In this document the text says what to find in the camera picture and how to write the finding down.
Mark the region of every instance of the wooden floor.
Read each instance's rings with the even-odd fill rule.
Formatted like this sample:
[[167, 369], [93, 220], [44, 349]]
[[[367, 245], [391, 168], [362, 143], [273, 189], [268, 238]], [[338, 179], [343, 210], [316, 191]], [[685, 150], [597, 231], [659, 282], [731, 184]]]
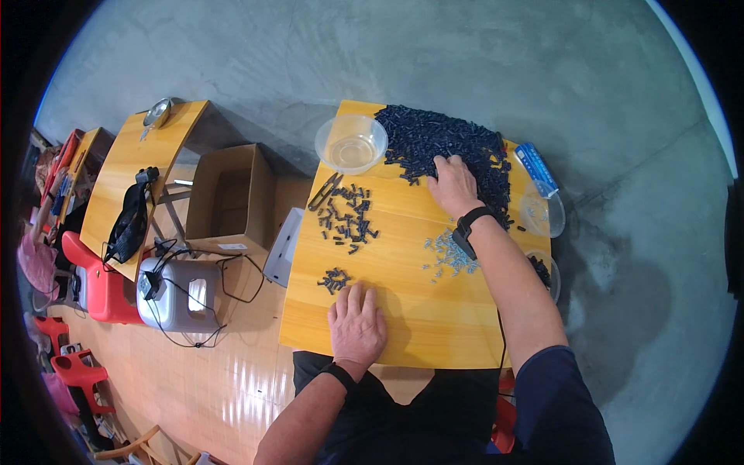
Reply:
[[[176, 166], [170, 178], [192, 179], [192, 173]], [[276, 231], [290, 206], [307, 201], [309, 189], [310, 181], [278, 183]], [[188, 200], [174, 206], [185, 222]], [[155, 217], [166, 235], [173, 233], [165, 208], [156, 210]], [[229, 292], [248, 299], [260, 283], [260, 273], [243, 262], [228, 266], [225, 282], [230, 283]], [[159, 424], [164, 434], [156, 435], [150, 445], [172, 464], [184, 463], [197, 450], [230, 464], [246, 464], [295, 395], [292, 348], [278, 343], [284, 295], [283, 287], [266, 281], [251, 304], [222, 300], [217, 310], [228, 326], [215, 348], [178, 347], [160, 330], [100, 323], [69, 307], [52, 307], [49, 313], [62, 316], [70, 327], [70, 340], [91, 349], [108, 371], [103, 394], [116, 407], [115, 421], [126, 438], [134, 440]], [[186, 342], [180, 334], [171, 337]], [[434, 374], [390, 366], [374, 366], [371, 371], [403, 404]]]

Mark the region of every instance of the gray plastic stool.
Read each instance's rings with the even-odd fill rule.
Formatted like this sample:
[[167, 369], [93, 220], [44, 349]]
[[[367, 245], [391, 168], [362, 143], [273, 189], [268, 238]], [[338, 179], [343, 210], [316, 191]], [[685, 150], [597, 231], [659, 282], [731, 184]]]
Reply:
[[[143, 260], [138, 279], [144, 279], [144, 272], [151, 272], [157, 265], [157, 258]], [[215, 263], [169, 260], [163, 266], [160, 289], [154, 299], [145, 301], [142, 292], [137, 291], [137, 311], [147, 326], [162, 328], [163, 331], [212, 334], [219, 328], [217, 318], [210, 310], [214, 308], [215, 286], [219, 279], [219, 268]]]

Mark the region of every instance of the concrete floor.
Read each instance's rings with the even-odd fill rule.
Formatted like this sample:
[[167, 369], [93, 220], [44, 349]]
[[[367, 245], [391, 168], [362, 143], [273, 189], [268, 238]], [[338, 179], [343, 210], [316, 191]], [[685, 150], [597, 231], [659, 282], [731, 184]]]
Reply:
[[660, 464], [731, 333], [731, 181], [679, 53], [628, 1], [105, 1], [36, 127], [116, 132], [163, 96], [210, 99], [307, 174], [343, 98], [445, 112], [532, 141], [559, 181], [559, 307], [619, 464]]

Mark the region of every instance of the wooden table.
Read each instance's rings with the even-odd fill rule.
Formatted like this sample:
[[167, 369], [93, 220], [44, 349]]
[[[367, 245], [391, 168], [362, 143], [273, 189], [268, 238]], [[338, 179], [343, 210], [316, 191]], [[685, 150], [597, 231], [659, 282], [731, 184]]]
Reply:
[[62, 203], [62, 213], [58, 216], [60, 224], [64, 224], [65, 222], [67, 209], [70, 205], [71, 199], [73, 198], [72, 194], [75, 192], [75, 186], [80, 178], [80, 174], [85, 171], [88, 155], [93, 153], [94, 156], [97, 156], [101, 161], [103, 161], [106, 154], [111, 149], [112, 142], [113, 139], [111, 139], [109, 133], [101, 127], [92, 129], [83, 134], [83, 138], [80, 139], [80, 143], [77, 145], [77, 150], [75, 150], [75, 154], [72, 156], [72, 161], [70, 162], [68, 176], [71, 177], [72, 186], [70, 187], [70, 195], [67, 195]]
[[[374, 118], [385, 105], [344, 100], [337, 115], [360, 114]], [[518, 231], [519, 200], [530, 177], [514, 156], [513, 142], [507, 144], [512, 169], [509, 212], [516, 223], [511, 237], [522, 250], [539, 249], [551, 253], [551, 241], [528, 232]], [[497, 368], [503, 348], [496, 306], [486, 287], [481, 270], [467, 274], [464, 270], [450, 276], [444, 267], [441, 278], [434, 278], [436, 254], [424, 249], [427, 238], [435, 238], [445, 228], [455, 225], [434, 203], [426, 188], [409, 187], [399, 175], [397, 164], [378, 163], [360, 176], [344, 176], [341, 185], [354, 183], [371, 192], [371, 206], [366, 219], [379, 237], [354, 255], [348, 246], [335, 246], [323, 240], [315, 212], [305, 210], [300, 236], [292, 262], [289, 287], [279, 342], [302, 350], [331, 354], [326, 313], [336, 297], [323, 286], [317, 286], [326, 270], [338, 267], [356, 280], [373, 284], [378, 290], [379, 305], [388, 324], [388, 346], [378, 360], [385, 365], [421, 368]], [[318, 166], [311, 196], [334, 173], [325, 164]], [[505, 367], [511, 366], [507, 358]]]
[[[80, 240], [93, 253], [100, 255], [104, 250], [104, 243], [109, 241], [111, 229], [121, 213], [124, 194], [129, 186], [135, 184], [135, 174], [140, 169], [152, 166], [160, 170], [160, 179], [153, 184], [153, 199], [158, 202], [176, 156], [208, 104], [209, 100], [203, 100], [174, 105], [165, 124], [149, 131], [143, 141], [140, 137], [146, 112], [126, 119], [98, 173], [80, 232]], [[154, 209], [149, 201], [147, 208], [150, 224]], [[135, 280], [143, 249], [141, 246], [126, 263], [110, 260], [109, 264], [130, 280]]]

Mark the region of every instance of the metal bowl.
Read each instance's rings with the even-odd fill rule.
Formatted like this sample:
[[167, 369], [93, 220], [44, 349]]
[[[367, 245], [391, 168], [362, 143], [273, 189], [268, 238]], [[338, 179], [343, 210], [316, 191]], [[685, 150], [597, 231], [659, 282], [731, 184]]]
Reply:
[[158, 129], [170, 116], [170, 105], [170, 98], [157, 102], [144, 116], [142, 124], [150, 129]]

